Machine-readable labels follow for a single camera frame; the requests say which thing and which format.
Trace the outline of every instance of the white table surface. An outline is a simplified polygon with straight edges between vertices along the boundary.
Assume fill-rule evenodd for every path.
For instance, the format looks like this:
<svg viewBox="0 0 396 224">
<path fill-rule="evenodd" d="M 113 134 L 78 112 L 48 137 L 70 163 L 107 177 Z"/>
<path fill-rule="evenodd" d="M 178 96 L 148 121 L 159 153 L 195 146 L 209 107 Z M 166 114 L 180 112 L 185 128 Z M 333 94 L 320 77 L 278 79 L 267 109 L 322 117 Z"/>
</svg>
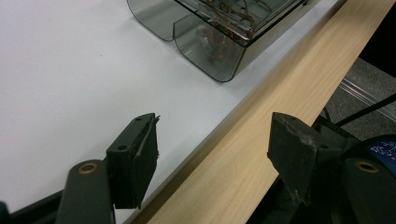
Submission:
<svg viewBox="0 0 396 224">
<path fill-rule="evenodd" d="M 72 166 L 103 159 L 133 118 L 155 112 L 149 201 L 335 2 L 322 0 L 218 83 L 136 21 L 125 0 L 0 1 L 0 201 L 14 212 L 62 189 Z M 132 212 L 118 210 L 118 222 Z"/>
</svg>

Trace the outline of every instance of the wooden board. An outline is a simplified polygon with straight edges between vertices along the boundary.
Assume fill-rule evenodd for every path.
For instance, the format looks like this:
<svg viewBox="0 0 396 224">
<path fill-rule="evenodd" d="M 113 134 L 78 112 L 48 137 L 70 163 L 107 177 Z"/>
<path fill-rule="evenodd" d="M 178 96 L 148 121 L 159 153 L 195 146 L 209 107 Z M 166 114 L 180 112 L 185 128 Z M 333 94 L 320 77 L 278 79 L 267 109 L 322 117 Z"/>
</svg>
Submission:
<svg viewBox="0 0 396 224">
<path fill-rule="evenodd" d="M 220 124 L 134 223 L 245 223 L 277 176 L 266 157 L 272 112 L 312 124 L 394 2 L 348 0 Z"/>
</svg>

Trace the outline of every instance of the wooden plank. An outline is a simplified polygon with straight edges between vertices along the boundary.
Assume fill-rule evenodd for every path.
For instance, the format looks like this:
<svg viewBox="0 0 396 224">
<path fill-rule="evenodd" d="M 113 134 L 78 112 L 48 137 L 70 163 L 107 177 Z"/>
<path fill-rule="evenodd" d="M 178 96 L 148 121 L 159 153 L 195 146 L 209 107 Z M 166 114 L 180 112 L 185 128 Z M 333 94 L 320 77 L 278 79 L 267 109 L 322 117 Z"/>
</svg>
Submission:
<svg viewBox="0 0 396 224">
<path fill-rule="evenodd" d="M 348 0 L 220 124 L 134 223 L 245 223 L 277 176 L 266 157 L 272 112 L 312 124 L 394 2 Z"/>
</svg>

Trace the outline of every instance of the blue label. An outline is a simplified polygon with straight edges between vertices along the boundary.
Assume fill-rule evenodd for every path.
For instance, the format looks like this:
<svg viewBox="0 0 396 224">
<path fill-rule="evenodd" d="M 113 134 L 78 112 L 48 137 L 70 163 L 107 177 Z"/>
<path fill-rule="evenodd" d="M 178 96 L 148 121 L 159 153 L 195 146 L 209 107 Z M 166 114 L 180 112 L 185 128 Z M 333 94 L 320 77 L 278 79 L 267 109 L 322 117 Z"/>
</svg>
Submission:
<svg viewBox="0 0 396 224">
<path fill-rule="evenodd" d="M 392 140 L 381 140 L 372 144 L 366 149 L 370 154 L 388 168 L 388 170 L 396 177 L 396 142 Z"/>
</svg>

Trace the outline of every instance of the transparent plastic container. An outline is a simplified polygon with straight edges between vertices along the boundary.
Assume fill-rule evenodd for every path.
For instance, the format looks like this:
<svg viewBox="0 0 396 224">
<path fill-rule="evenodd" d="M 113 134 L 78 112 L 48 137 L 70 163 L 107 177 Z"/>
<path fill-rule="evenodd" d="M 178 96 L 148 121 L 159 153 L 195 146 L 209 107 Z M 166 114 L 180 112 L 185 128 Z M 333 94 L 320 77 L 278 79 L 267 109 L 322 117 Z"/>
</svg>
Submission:
<svg viewBox="0 0 396 224">
<path fill-rule="evenodd" d="M 128 0 L 154 34 L 217 81 L 230 81 L 298 18 L 306 0 Z"/>
</svg>

